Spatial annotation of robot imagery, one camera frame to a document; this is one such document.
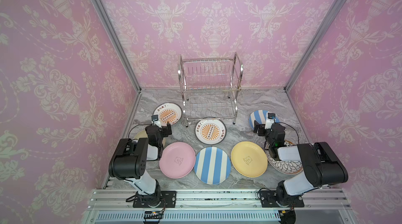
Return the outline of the scale pattern plate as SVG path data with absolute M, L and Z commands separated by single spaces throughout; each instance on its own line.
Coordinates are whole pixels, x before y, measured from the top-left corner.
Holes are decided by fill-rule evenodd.
M 296 175 L 303 171 L 301 161 L 279 160 L 277 153 L 270 147 L 268 143 L 265 144 L 265 152 L 268 162 L 277 171 L 287 175 Z

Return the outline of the blue striped plate front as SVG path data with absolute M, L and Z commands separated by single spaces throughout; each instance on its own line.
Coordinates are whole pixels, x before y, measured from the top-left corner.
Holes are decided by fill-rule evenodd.
M 196 155 L 194 172 L 205 184 L 221 184 L 230 175 L 230 158 L 227 153 L 220 148 L 214 146 L 203 148 Z

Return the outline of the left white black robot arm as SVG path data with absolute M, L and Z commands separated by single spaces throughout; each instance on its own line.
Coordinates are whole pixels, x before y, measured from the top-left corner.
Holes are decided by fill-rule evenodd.
M 162 158 L 163 139 L 172 134 L 170 123 L 160 126 L 152 123 L 145 128 L 145 138 L 120 139 L 108 166 L 110 177 L 129 183 L 135 188 L 133 196 L 126 199 L 133 207 L 166 208 L 169 201 L 164 199 L 159 182 L 146 171 L 148 161 Z

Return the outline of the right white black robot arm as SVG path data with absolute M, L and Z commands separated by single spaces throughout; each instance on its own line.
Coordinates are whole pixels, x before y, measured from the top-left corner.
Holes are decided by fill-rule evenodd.
M 281 207 L 303 207 L 302 196 L 324 185 L 348 181 L 348 172 L 326 142 L 285 145 L 285 127 L 280 123 L 253 123 L 253 132 L 265 138 L 270 157 L 275 161 L 299 162 L 303 171 L 278 183 L 275 201 Z

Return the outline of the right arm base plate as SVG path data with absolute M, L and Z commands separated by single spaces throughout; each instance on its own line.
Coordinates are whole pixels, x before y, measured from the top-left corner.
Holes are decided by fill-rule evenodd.
M 257 198 L 259 199 L 263 208 L 303 208 L 305 204 L 301 196 L 290 196 L 287 193 L 279 193 L 276 191 L 262 188 L 257 192 Z

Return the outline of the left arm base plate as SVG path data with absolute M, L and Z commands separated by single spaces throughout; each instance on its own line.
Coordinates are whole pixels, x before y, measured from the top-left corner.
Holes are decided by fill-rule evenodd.
M 168 190 L 156 192 L 152 195 L 134 195 L 134 208 L 175 208 L 177 191 Z

